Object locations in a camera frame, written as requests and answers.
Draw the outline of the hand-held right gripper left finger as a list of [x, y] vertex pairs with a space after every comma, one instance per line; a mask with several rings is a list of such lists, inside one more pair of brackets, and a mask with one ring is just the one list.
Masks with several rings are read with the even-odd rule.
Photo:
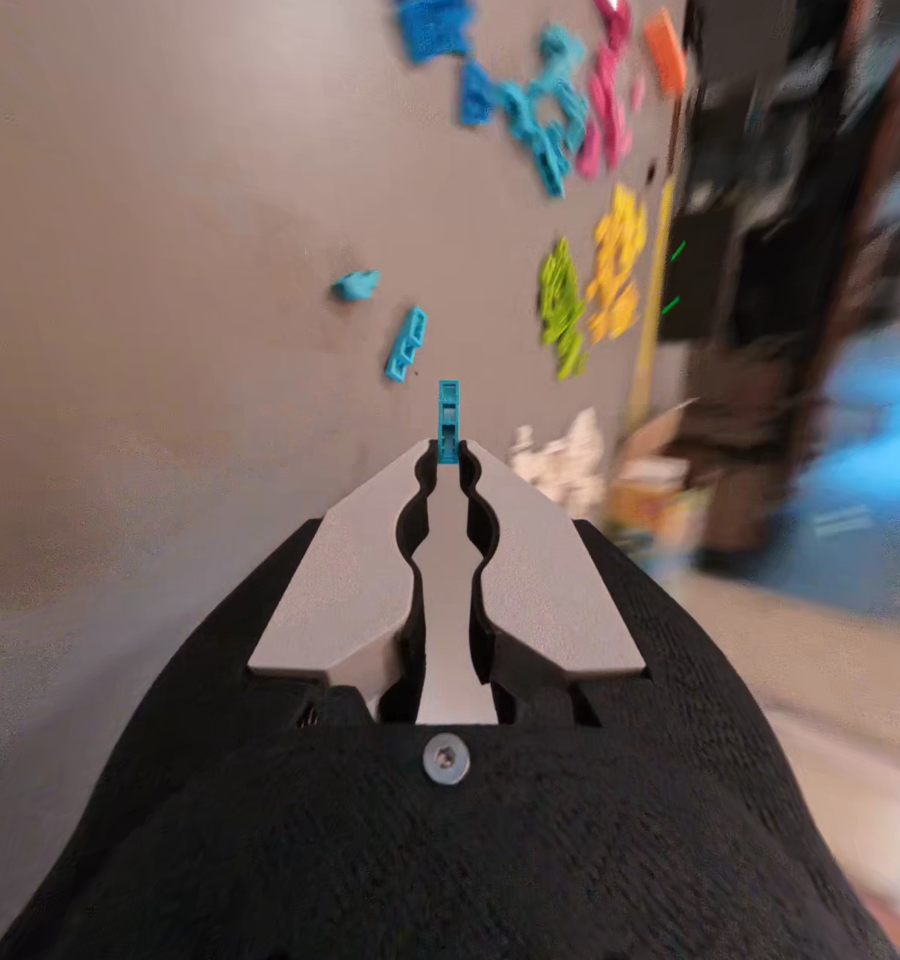
[[422, 577], [436, 442], [424, 439], [318, 523], [248, 661], [255, 675], [360, 691], [384, 721], [414, 722], [426, 669]]

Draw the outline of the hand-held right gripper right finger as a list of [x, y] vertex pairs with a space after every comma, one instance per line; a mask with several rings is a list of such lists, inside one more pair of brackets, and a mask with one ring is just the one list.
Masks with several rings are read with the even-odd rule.
[[470, 655], [497, 721], [541, 691], [573, 699], [588, 682], [638, 678], [646, 662], [576, 523], [472, 440], [458, 448], [466, 533], [480, 553]]

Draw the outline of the teal lego plate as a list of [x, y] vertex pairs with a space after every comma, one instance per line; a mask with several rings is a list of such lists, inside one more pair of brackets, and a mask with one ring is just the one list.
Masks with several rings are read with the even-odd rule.
[[438, 451], [441, 466], [457, 465], [459, 448], [459, 399], [457, 380], [443, 379], [438, 388]]
[[424, 344], [428, 322], [428, 314], [419, 305], [408, 309], [384, 366], [384, 375], [389, 380], [395, 383], [406, 381], [408, 369]]

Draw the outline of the pile of white lego pieces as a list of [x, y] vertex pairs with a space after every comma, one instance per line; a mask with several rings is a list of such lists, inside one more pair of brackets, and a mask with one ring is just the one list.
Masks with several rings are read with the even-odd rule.
[[519, 426], [507, 462], [517, 476], [573, 520], [592, 522], [606, 491], [600, 469], [603, 452], [597, 412], [588, 407], [575, 416], [562, 437], [540, 447], [535, 445], [532, 428]]

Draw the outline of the lego set cardboard box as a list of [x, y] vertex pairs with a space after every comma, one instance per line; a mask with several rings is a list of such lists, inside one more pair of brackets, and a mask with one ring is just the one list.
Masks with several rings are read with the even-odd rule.
[[609, 539], [646, 570], [686, 563], [706, 522], [712, 484], [690, 458], [668, 453], [693, 400], [648, 419], [621, 444], [604, 509]]

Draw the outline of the pile of lime lego pieces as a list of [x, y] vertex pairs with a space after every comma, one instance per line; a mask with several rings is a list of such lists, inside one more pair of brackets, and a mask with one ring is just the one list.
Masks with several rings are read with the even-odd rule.
[[588, 359], [578, 327], [586, 304], [578, 292], [576, 264], [565, 236], [556, 241], [541, 263], [537, 283], [540, 342], [554, 350], [556, 378], [564, 381], [579, 377]]

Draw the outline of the pile of yellow lego pieces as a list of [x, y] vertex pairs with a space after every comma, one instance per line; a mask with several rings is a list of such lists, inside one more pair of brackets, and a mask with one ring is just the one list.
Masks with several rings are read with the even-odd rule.
[[592, 306], [591, 344], [616, 340], [636, 322], [640, 293], [634, 279], [648, 237], [647, 211], [637, 194], [616, 183], [608, 212], [594, 232], [593, 275], [586, 291]]

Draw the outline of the pile of azure lego pieces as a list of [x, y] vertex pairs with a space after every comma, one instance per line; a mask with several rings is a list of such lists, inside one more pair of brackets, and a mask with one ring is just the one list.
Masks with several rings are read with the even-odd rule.
[[539, 36], [539, 68], [528, 81], [503, 80], [495, 100], [509, 134], [527, 152], [544, 192], [562, 199], [587, 131], [590, 107], [577, 82], [586, 47], [557, 22]]

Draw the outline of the pile of magenta lego pieces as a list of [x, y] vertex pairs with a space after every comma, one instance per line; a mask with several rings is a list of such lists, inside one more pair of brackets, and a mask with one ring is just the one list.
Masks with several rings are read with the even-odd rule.
[[632, 131], [616, 92], [618, 67], [631, 37], [632, 11], [626, 1], [596, 1], [595, 6], [605, 41], [594, 55], [588, 81], [589, 116], [576, 157], [576, 171], [588, 181], [600, 174], [603, 165], [615, 171], [632, 147]]

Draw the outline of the pile of blue lego slopes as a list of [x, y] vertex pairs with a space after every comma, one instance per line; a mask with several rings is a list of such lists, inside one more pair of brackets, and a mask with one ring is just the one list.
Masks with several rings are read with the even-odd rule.
[[397, 1], [395, 18], [409, 60], [421, 66], [439, 57], [460, 59], [458, 115], [461, 125], [488, 124], [499, 104], [496, 84], [475, 59], [469, 1]]

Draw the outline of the orange brick separator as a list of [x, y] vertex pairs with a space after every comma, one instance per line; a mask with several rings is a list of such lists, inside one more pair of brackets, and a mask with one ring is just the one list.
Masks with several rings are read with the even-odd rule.
[[681, 37], [664, 7], [645, 20], [643, 36], [661, 92], [667, 96], [681, 97], [687, 81], [686, 57]]

